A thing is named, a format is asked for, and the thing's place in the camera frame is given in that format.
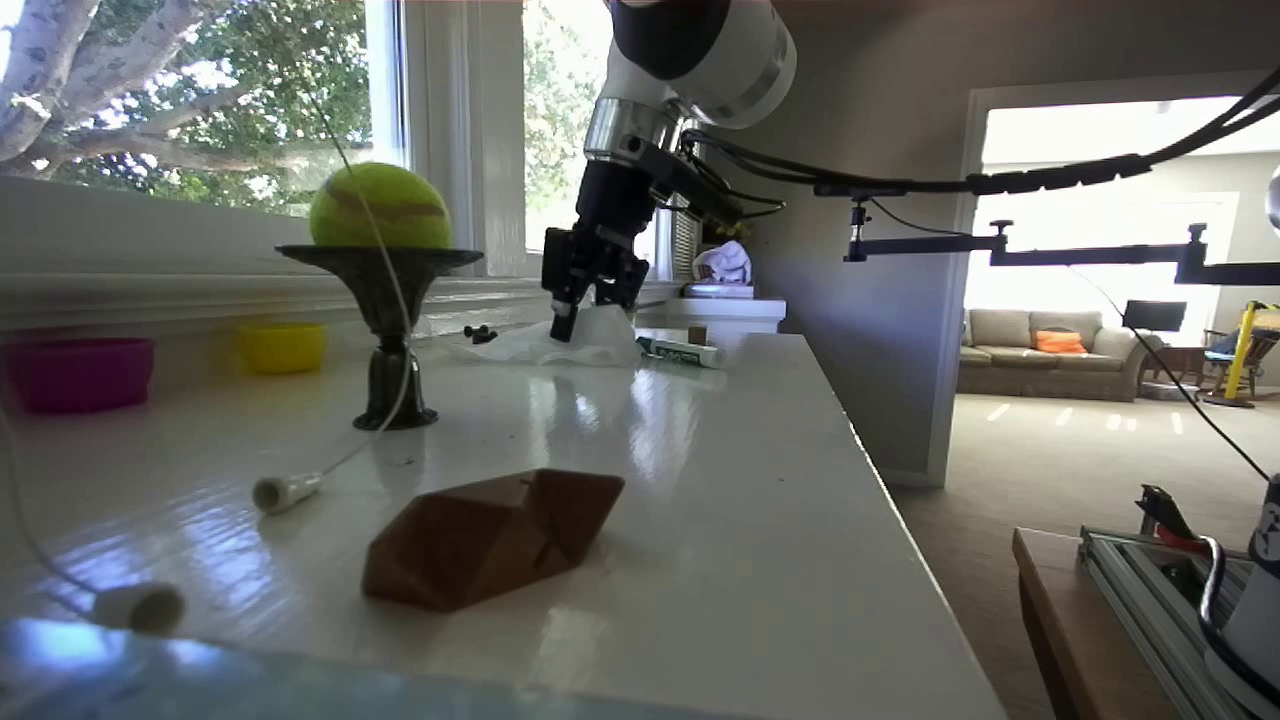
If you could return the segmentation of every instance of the magenta bowl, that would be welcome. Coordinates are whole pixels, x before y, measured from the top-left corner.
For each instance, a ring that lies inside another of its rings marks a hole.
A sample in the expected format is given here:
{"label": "magenta bowl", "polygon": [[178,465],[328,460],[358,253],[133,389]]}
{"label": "magenta bowl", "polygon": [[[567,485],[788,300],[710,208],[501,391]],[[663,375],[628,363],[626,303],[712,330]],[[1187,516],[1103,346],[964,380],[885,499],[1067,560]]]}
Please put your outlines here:
{"label": "magenta bowl", "polygon": [[144,402],[155,350],[148,341],[30,341],[10,346],[10,380],[30,412],[80,415]]}

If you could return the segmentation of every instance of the wooden floor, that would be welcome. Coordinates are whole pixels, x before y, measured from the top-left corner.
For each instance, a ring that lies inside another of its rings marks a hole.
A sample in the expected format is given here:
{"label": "wooden floor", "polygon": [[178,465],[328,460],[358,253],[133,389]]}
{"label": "wooden floor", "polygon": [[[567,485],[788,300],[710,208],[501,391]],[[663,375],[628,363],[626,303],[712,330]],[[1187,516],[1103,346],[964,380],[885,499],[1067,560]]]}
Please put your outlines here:
{"label": "wooden floor", "polygon": [[[1280,402],[1204,407],[1263,466],[1280,466]],[[896,503],[950,593],[1010,717],[1052,717],[1021,622],[1014,529],[1136,533],[1139,485],[1164,485],[1197,533],[1243,544],[1263,496],[1261,477],[1181,400],[1021,400],[955,395],[943,490]]]}

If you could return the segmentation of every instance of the couch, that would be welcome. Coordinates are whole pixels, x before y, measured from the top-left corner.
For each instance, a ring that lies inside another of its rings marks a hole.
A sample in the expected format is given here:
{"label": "couch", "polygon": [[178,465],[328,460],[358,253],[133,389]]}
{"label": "couch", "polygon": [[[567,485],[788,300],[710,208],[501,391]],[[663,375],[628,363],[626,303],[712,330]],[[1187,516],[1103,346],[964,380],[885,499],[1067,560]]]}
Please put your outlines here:
{"label": "couch", "polygon": [[964,308],[959,391],[1134,400],[1139,367],[1102,313]]}

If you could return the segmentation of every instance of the black cable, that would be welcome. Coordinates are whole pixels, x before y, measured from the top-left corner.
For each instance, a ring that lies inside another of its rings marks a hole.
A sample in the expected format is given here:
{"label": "black cable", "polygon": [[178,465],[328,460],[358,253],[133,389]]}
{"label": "black cable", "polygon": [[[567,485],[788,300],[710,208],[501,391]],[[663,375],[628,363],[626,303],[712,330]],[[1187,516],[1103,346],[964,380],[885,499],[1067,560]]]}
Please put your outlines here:
{"label": "black cable", "polygon": [[694,145],[721,148],[734,164],[740,164],[752,175],[779,181],[779,185],[811,185],[823,196],[906,196],[906,193],[968,193],[968,196],[995,196],[995,193],[1043,193],[1043,188],[1078,188],[1078,185],[1103,185],[1103,181],[1125,181],[1154,172],[1164,160],[1181,160],[1204,145],[1215,145],[1263,117],[1280,112],[1280,99],[1263,99],[1268,90],[1280,89],[1280,69],[1272,69],[1261,85],[1251,85],[1228,112],[1215,120],[1200,125],[1197,131],[1139,155],[1102,155],[1102,160],[1080,160],[1080,164],[1057,164],[1057,169],[1034,169],[1034,172],[995,172],[995,175],[964,175],[964,181],[887,181],[887,175],[852,175],[852,172],[833,172],[783,155],[763,155],[740,145],[728,145],[712,131],[684,131]]}
{"label": "black cable", "polygon": [[[1122,308],[1103,286],[1095,286],[1095,292],[1103,294],[1103,303],[1110,303],[1116,315],[1125,315],[1125,308]],[[1164,363],[1164,354],[1148,343],[1148,337],[1136,330],[1136,328],[1128,328],[1128,330],[1134,330],[1136,343],[1144,343],[1148,359],[1156,359],[1156,367],[1173,380],[1173,389],[1187,400],[1187,407],[1193,407],[1263,485],[1272,485],[1272,471],[1268,471],[1258,455],[1248,455],[1248,449],[1236,442],[1236,437],[1224,431],[1224,428],[1204,412],[1204,402],[1200,402],[1200,400],[1183,389],[1183,380]]]}
{"label": "black cable", "polygon": [[878,196],[868,196],[872,208],[882,208],[887,220],[896,220],[902,226],[911,226],[911,232],[928,232],[928,237],[955,237],[953,226],[928,226],[928,225],[911,225],[906,216],[896,216],[887,203],[882,203]]}

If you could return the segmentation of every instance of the table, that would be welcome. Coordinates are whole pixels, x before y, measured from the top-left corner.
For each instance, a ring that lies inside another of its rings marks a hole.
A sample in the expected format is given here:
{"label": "table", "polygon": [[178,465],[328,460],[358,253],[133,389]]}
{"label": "table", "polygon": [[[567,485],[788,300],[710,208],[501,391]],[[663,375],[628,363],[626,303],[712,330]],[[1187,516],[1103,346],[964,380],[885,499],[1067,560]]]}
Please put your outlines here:
{"label": "table", "polygon": [[[1204,380],[1204,343],[1156,343],[1156,354],[1164,359],[1164,367],[1183,380],[1193,391]],[[1144,359],[1144,380],[1154,383],[1167,383],[1164,367],[1148,354]]]}
{"label": "table", "polygon": [[[348,428],[361,359],[21,421],[33,525],[94,584],[181,584],[181,637],[242,653],[734,717],[1003,717],[799,337],[721,367],[421,354],[441,421],[377,442]],[[294,516],[248,503],[348,449]],[[404,499],[526,466],[628,481],[586,567],[454,616],[361,596]],[[0,611],[37,611],[60,584],[0,539]]]}
{"label": "table", "polygon": [[1024,622],[1059,717],[1177,717],[1080,560],[1080,535],[1015,529]]}

